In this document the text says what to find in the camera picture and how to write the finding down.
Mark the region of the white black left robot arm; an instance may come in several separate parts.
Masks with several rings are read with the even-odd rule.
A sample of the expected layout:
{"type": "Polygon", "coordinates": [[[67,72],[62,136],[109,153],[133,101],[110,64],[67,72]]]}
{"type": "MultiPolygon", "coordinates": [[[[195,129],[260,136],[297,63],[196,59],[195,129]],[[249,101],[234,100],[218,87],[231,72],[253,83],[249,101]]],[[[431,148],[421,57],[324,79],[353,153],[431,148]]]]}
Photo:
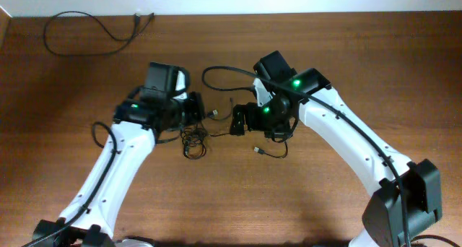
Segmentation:
{"type": "Polygon", "coordinates": [[[29,246],[149,246],[147,240],[113,240],[118,212],[160,134],[204,118],[200,94],[189,92],[190,84],[185,68],[150,63],[145,83],[116,106],[112,124],[93,123],[108,133],[97,162],[58,219],[37,224],[29,246]]]}

